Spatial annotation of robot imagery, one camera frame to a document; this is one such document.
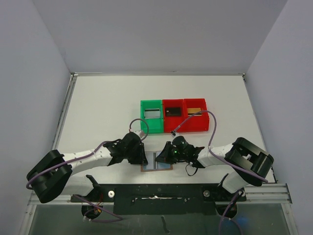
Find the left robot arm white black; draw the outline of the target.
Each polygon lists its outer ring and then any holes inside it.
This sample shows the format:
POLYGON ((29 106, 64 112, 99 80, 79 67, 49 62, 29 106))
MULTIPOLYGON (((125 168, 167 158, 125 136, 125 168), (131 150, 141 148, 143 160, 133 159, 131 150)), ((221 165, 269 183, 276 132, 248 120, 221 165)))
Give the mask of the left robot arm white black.
POLYGON ((33 190, 41 203, 62 194, 87 196, 98 183, 90 175, 78 173, 95 167, 111 166, 127 160, 132 165, 146 165, 142 130, 129 132, 122 139, 104 141, 95 149, 61 154, 49 151, 27 174, 26 188, 33 190))

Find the green plastic bin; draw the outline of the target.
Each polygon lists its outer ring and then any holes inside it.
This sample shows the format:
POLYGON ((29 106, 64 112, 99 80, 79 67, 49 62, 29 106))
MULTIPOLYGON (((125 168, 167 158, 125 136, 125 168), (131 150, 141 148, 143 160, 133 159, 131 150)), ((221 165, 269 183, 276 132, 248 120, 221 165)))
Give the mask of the green plastic bin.
POLYGON ((140 118, 145 120, 149 126, 149 134, 161 134, 164 132, 163 129, 163 105, 162 100, 141 100, 140 101, 140 118), (160 109, 160 118, 155 119, 145 119, 144 110, 145 109, 160 109))

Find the brown leather card holder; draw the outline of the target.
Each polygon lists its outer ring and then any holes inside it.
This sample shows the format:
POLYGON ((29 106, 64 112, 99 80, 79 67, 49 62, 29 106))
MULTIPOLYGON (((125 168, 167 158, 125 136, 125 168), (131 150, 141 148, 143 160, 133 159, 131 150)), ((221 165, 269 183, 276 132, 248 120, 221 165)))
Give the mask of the brown leather card holder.
POLYGON ((159 163, 157 162, 157 169, 156 170, 146 170, 146 165, 141 166, 141 172, 154 172, 154 171, 166 171, 166 170, 173 170, 172 164, 167 163, 159 163))

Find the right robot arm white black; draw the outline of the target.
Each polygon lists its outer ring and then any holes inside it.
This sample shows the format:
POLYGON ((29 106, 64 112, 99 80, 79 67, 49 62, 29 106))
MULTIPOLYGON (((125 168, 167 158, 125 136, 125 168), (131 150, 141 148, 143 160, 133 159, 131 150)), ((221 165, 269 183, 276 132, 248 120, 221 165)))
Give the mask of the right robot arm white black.
POLYGON ((228 165, 234 171, 224 176, 220 184, 227 192, 235 193, 247 185, 260 187, 266 183, 274 158, 243 137, 231 144, 212 148, 195 147, 183 136, 178 136, 166 143, 155 161, 166 164, 186 162, 196 169, 228 165))

